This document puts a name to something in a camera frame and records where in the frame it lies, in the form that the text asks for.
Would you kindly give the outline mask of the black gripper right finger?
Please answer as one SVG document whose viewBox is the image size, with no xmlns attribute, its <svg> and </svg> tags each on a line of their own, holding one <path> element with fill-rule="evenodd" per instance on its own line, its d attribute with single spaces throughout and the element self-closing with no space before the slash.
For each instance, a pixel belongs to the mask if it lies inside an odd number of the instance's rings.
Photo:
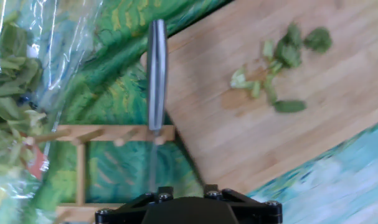
<svg viewBox="0 0 378 224">
<path fill-rule="evenodd" d="M 275 200 L 256 201 L 232 189 L 220 190 L 217 184 L 204 186 L 204 198 L 218 200 L 228 206 L 230 216 L 238 223 L 282 224 L 282 204 Z"/>
</svg>

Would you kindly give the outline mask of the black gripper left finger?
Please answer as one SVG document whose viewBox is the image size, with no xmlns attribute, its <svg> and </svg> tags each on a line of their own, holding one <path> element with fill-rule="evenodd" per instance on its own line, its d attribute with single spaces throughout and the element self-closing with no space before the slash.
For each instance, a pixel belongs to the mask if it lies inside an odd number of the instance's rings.
<svg viewBox="0 0 378 224">
<path fill-rule="evenodd" d="M 173 194 L 174 187 L 159 187 L 156 192 L 142 194 L 117 209 L 99 209 L 95 212 L 95 223 L 141 223 L 150 208 L 161 202 L 173 200 Z"/>
</svg>

